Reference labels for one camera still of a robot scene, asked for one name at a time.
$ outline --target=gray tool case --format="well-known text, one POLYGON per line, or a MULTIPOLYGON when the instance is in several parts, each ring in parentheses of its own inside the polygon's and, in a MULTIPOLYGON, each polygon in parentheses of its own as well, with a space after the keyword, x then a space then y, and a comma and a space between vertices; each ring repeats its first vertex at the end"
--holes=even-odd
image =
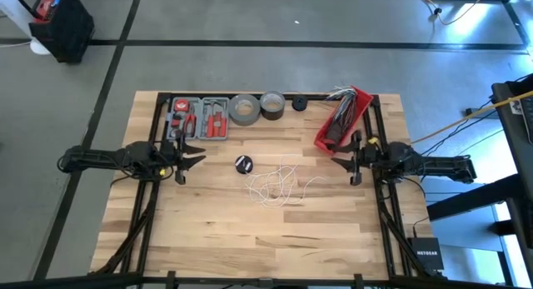
POLYGON ((174 97, 172 100, 172 109, 167 114, 168 129, 167 129, 167 139, 174 140, 176 138, 176 130, 183 130, 186 132, 186 139, 200 139, 200 140, 226 140, 227 133, 229 130, 229 98, 227 97, 205 97, 200 99, 198 97, 174 97), (190 136, 189 130, 183 130, 183 125, 187 119, 187 114, 191 113, 191 109, 188 111, 181 111, 176 107, 176 103, 179 100, 187 100, 189 102, 189 107, 193 107, 194 115, 196 116, 196 126, 194 136, 190 136), (221 112, 222 119, 226 119, 226 128, 225 136, 219 137, 208 137, 207 136, 207 124, 209 116, 221 112))
POLYGON ((198 97, 174 97, 174 99, 172 100, 172 110, 170 113, 167 114, 167 121, 168 121, 167 139, 171 141, 174 140, 176 138, 175 132, 178 129, 183 130, 186 133, 186 136, 185 136, 186 139, 197 139, 198 134, 200 133, 200 127, 201 127, 200 122, 203 120, 202 106, 203 106, 202 100, 198 97), (196 120, 196 125, 195 125, 193 136, 190 136, 190 132, 187 132, 187 130, 183 130, 183 125, 185 124, 185 121, 187 119, 187 114, 191 114, 192 111, 191 109, 189 109, 188 111, 185 112, 185 111, 181 111, 177 109, 176 102, 178 100, 188 100, 189 108, 192 107, 194 110, 194 115, 196 116, 197 120, 196 120))
POLYGON ((229 115, 227 112, 228 106, 230 103, 230 99, 227 97, 204 97, 202 99, 202 120, 198 122, 198 125, 201 126, 199 131, 199 139, 200 140, 226 140, 227 139, 227 133, 229 129, 229 115), (226 119, 226 130, 225 136, 219 136, 219 137, 208 137, 207 136, 207 123, 209 120, 209 116, 216 114, 217 112, 222 112, 222 119, 226 119))

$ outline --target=black floor line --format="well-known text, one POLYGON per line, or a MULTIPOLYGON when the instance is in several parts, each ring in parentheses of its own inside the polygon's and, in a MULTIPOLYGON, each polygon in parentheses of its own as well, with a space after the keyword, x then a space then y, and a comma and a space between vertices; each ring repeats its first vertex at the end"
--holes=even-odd
MULTIPOLYGON (((126 23, 124 24, 124 27, 122 29, 117 48, 115 48, 115 52, 113 53, 111 63, 109 64, 106 77, 103 81, 102 90, 98 95, 98 99, 94 107, 94 112, 92 113, 91 119, 87 126, 87 132, 82 140, 82 147, 89 148, 96 134, 98 123, 100 122, 100 118, 102 117, 103 108, 106 104, 107 96, 109 95, 109 91, 113 83, 113 78, 115 77, 115 73, 117 72, 122 52, 124 51, 125 41, 127 39, 127 36, 129 35, 130 30, 132 29, 133 20, 135 19, 135 15, 137 14, 140 1, 141 0, 132 1, 132 6, 130 8, 130 12, 127 15, 126 23)), ((48 270, 50 269, 50 265, 52 264, 52 259, 56 251, 57 244, 59 243, 59 239, 61 238, 62 230, 65 226, 65 222, 67 221, 67 216, 70 211, 72 201, 74 200, 74 196, 76 194, 77 185, 80 181, 80 178, 81 173, 77 172, 73 173, 68 181, 67 188, 65 190, 65 195, 61 200, 59 210, 57 211, 56 218, 52 224, 52 230, 50 231, 47 243, 44 247, 39 263, 37 264, 37 269, 33 277, 34 280, 45 279, 48 274, 48 270)))
MULTIPOLYGON (((0 38, 0 44, 17 44, 28 39, 0 38)), ((508 43, 423 43, 423 42, 323 42, 323 41, 278 41, 278 40, 146 40, 93 39, 91 46, 127 47, 323 47, 323 48, 374 48, 415 49, 444 51, 525 51, 525 44, 508 43)))
POLYGON ((531 44, 530 38, 529 36, 527 36, 527 32, 524 29, 522 22, 518 18, 518 15, 516 15, 515 9, 513 9, 510 2, 504 2, 503 7, 506 9, 507 14, 509 14, 513 25, 515 25, 515 29, 518 32, 518 35, 520 36, 522 42, 524 43, 524 45, 526 45, 526 47, 529 47, 531 44))

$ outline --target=gray concrete floor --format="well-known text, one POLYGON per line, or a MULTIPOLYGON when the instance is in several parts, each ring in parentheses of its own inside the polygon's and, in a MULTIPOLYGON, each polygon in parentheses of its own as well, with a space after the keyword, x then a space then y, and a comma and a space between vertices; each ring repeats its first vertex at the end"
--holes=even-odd
MULTIPOLYGON (((95 38, 119 38, 132 0, 82 1, 95 17, 95 38)), ((532 33, 531 0, 512 5, 532 33)), ((446 2, 443 8, 457 13, 466 6, 446 2)), ((418 0, 141 0, 129 38, 521 43, 499 3, 480 4, 449 27, 433 23, 429 14, 418 0)), ((22 33, 0 18, 2 37, 22 33)), ((113 51, 90 47, 80 65, 70 66, 26 46, 0 48, 0 282, 33 274, 67 180, 55 161, 80 142, 113 51)), ((483 104, 492 83, 532 68, 525 52, 126 47, 92 146, 120 147, 137 90, 324 92, 344 84, 400 93, 411 137, 418 138, 455 121, 462 109, 483 104)), ((481 122, 436 154, 456 155, 500 128, 498 122, 481 122)), ((469 152, 476 166, 495 170, 491 163, 503 146, 500 139, 487 140, 469 152)), ((492 172, 478 174, 482 182, 494 178, 492 172)), ((111 180, 110 172, 83 173, 50 277, 87 272, 111 180)))

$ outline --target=yellow cable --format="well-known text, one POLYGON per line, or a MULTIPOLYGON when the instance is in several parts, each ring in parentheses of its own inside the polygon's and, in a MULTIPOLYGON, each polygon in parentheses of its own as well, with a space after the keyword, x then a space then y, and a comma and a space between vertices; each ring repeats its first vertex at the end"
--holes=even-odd
POLYGON ((520 100, 520 99, 522 99, 522 98, 530 97, 530 96, 533 96, 533 91, 530 91, 530 92, 527 92, 527 93, 521 94, 521 95, 516 96, 516 97, 511 97, 511 98, 509 98, 509 99, 507 99, 507 100, 505 100, 505 101, 503 101, 503 102, 495 103, 494 105, 491 105, 491 106, 489 106, 489 107, 481 108, 481 109, 479 109, 478 111, 473 112, 471 115, 465 116, 465 117, 463 117, 462 119, 460 119, 460 120, 458 120, 458 121, 452 123, 451 125, 449 125, 449 126, 447 126, 447 127, 443 127, 442 129, 440 129, 440 130, 437 131, 437 132, 433 132, 433 133, 431 133, 431 134, 429 134, 429 135, 427 135, 427 136, 425 136, 425 137, 422 137, 422 138, 420 138, 420 139, 416 139, 416 140, 415 140, 414 142, 412 142, 411 144, 415 144, 415 143, 421 142, 421 141, 423 141, 423 140, 426 140, 427 138, 431 138, 431 137, 435 136, 436 134, 439 134, 439 133, 441 133, 441 132, 444 132, 445 130, 449 129, 450 127, 454 127, 454 126, 460 124, 461 122, 464 122, 465 120, 471 119, 471 118, 473 118, 474 116, 480 115, 480 114, 482 114, 482 113, 484 113, 484 112, 487 112, 487 111, 489 111, 489 110, 491 110, 491 109, 494 109, 494 108, 496 108, 496 107, 501 107, 501 106, 504 106, 504 105, 506 105, 506 104, 508 104, 508 103, 510 103, 510 102, 518 101, 518 100, 520 100))
MULTIPOLYGON (((435 2, 431 1, 431 0, 423 0, 424 2, 427 2, 429 3, 430 5, 432 5, 433 7, 435 7, 435 9, 437 8, 440 8, 437 4, 435 4, 435 2)), ((445 26, 449 26, 451 25, 452 23, 460 20, 462 17, 465 16, 465 14, 467 14, 480 0, 476 0, 468 9, 466 9, 466 11, 464 11, 458 18, 452 20, 451 22, 444 22, 441 18, 441 15, 439 13, 437 13, 437 17, 439 18, 439 20, 441 21, 441 23, 445 26)))

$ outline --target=tool kit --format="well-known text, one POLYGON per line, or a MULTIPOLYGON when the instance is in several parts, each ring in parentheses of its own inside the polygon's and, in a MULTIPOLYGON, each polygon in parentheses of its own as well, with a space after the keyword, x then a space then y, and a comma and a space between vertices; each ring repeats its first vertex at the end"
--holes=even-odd
POLYGON ((167 139, 173 140, 176 137, 176 130, 184 131, 186 139, 198 138, 202 106, 202 100, 198 97, 175 97, 172 100, 172 109, 167 114, 169 126, 167 139))
POLYGON ((182 130, 186 139, 226 140, 229 102, 226 97, 175 97, 167 114, 167 139, 182 130))
POLYGON ((227 97, 205 97, 202 99, 203 111, 202 119, 199 121, 200 140, 226 140, 229 125, 228 105, 230 99, 227 97))

